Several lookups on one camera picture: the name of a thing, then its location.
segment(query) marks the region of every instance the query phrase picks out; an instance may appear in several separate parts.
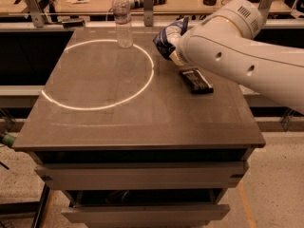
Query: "floor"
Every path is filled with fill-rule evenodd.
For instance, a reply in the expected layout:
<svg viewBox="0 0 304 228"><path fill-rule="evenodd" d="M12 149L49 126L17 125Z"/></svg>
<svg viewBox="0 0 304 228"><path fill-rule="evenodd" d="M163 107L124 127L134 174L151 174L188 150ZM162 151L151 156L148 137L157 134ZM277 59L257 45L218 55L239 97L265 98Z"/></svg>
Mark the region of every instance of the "floor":
<svg viewBox="0 0 304 228"><path fill-rule="evenodd" d="M263 132L266 146L251 156L250 169L237 188L229 189L221 203L231 211L205 228L303 227L304 132ZM39 200L43 182L34 172L35 162L25 153L0 148L0 203ZM85 228L72 224L60 210L68 206L60 191L50 191L43 228ZM29 228L33 217L6 218L8 228Z"/></svg>

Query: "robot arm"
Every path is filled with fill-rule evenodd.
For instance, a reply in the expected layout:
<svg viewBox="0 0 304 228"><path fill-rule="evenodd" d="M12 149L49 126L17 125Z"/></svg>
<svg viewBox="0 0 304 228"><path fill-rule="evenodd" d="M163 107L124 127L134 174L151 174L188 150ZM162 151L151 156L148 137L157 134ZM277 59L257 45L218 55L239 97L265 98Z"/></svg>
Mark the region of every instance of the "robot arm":
<svg viewBox="0 0 304 228"><path fill-rule="evenodd" d="M256 6L234 0L185 32L171 57L202 67L304 114L304 49L253 41L262 18Z"/></svg>

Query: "clear plastic bottle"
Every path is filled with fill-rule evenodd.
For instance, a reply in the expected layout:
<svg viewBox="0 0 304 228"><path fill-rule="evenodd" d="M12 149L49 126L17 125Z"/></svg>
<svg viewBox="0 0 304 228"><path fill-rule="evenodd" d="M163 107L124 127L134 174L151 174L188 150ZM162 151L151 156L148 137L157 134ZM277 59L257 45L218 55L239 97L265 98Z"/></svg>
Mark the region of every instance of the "clear plastic bottle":
<svg viewBox="0 0 304 228"><path fill-rule="evenodd" d="M129 0L113 0L112 8L118 44L122 48L130 48L133 45L130 2Z"/></svg>

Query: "green object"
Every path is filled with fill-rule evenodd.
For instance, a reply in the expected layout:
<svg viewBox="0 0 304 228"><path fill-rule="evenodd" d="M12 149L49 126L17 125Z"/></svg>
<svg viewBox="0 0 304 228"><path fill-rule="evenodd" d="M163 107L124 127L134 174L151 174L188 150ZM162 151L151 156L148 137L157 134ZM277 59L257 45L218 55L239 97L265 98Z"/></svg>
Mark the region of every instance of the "green object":
<svg viewBox="0 0 304 228"><path fill-rule="evenodd" d="M16 137L10 135L10 134L6 134L5 136L3 136L1 143L6 145L9 148L12 148L13 143L15 142Z"/></svg>

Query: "gray tabletop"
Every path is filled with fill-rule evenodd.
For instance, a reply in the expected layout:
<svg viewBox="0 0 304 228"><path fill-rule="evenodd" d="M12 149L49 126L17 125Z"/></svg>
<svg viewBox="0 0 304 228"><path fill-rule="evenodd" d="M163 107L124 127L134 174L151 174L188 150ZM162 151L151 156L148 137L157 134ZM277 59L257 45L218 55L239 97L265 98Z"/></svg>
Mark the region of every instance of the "gray tabletop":
<svg viewBox="0 0 304 228"><path fill-rule="evenodd" d="M28 116L16 151L200 149L263 146L237 84L200 69L214 93L193 95L134 28L118 48L114 28L76 29Z"/></svg>

